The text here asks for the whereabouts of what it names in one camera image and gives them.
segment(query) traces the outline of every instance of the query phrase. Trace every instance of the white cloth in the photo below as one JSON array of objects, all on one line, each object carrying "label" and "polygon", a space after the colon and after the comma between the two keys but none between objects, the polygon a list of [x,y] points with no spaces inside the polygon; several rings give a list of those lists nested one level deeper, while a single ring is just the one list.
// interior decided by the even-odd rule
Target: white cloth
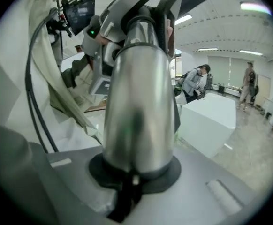
[{"label": "white cloth", "polygon": [[[32,124],[24,83],[24,74],[30,38],[36,26],[46,17],[54,0],[17,0],[0,21],[0,66],[19,90],[15,103],[6,101],[11,111],[1,124],[22,134],[30,142],[39,142]],[[64,102],[81,123],[88,123],[59,73],[50,41],[44,27],[37,38],[31,61],[31,77],[34,93],[45,123],[59,151],[76,150],[100,145],[86,134],[76,120],[50,106],[48,82],[63,96]],[[49,152],[53,149],[38,122],[42,138]]]}]

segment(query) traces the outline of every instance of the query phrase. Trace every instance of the white table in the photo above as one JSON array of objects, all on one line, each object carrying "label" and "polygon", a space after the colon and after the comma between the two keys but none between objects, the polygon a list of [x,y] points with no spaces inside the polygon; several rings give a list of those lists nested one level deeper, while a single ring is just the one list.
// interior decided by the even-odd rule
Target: white table
[{"label": "white table", "polygon": [[235,101],[208,93],[184,105],[180,120],[178,136],[212,158],[235,130]]}]

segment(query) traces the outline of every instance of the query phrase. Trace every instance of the door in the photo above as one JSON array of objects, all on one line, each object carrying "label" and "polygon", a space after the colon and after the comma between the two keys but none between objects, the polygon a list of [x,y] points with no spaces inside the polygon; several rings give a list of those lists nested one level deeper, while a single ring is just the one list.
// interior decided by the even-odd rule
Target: door
[{"label": "door", "polygon": [[263,106],[265,101],[264,97],[270,96],[270,84],[271,84],[270,78],[258,75],[259,92],[255,98],[254,105],[260,105],[261,107]]}]

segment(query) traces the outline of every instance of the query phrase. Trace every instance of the person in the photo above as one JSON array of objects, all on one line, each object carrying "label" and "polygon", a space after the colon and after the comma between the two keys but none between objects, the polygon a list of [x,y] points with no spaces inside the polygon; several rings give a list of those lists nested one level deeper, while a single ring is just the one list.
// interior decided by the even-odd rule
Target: person
[{"label": "person", "polygon": [[200,95],[200,80],[202,75],[208,74],[211,68],[208,64],[204,64],[191,70],[182,84],[182,91],[185,95],[187,103],[196,100]]},{"label": "person", "polygon": [[254,89],[254,82],[255,82],[255,72],[253,69],[253,63],[248,62],[248,67],[245,70],[244,78],[243,78],[243,89],[241,92],[240,100],[237,105],[237,109],[240,109],[241,104],[244,102],[243,110],[245,111],[247,109],[247,104],[251,101],[251,94],[250,90]]}]

